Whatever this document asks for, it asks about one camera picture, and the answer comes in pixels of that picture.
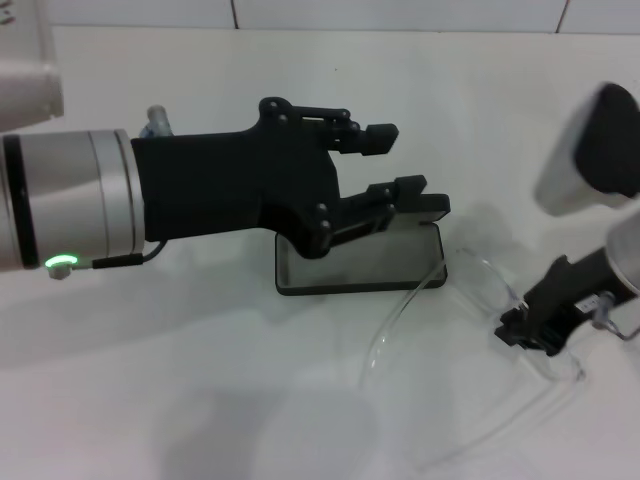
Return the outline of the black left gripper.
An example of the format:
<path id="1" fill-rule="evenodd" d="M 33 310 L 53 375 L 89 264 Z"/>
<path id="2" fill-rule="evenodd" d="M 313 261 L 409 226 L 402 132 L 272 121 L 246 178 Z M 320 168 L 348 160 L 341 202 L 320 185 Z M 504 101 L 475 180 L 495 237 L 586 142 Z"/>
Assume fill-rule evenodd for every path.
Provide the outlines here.
<path id="1" fill-rule="evenodd" d="M 257 123 L 244 131 L 132 140 L 146 241 L 261 228 L 316 259 L 385 231 L 401 206 L 420 199 L 423 175 L 372 184 L 340 199 L 319 134 L 288 102 L 268 103 L 260 102 Z"/>

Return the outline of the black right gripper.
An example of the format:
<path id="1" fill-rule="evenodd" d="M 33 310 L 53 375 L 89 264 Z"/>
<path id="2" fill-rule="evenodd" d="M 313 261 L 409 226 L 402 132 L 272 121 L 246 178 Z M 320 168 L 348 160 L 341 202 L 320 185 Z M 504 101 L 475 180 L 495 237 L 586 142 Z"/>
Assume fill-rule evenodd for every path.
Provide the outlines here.
<path id="1" fill-rule="evenodd" d="M 604 293 L 613 296 L 616 306 L 621 304 L 621 282 L 603 248 L 575 263 L 561 256 L 525 294 L 528 310 L 513 308 L 502 314 L 494 335 L 508 346 L 520 345 L 556 356 L 573 332 L 592 318 L 576 305 Z"/>

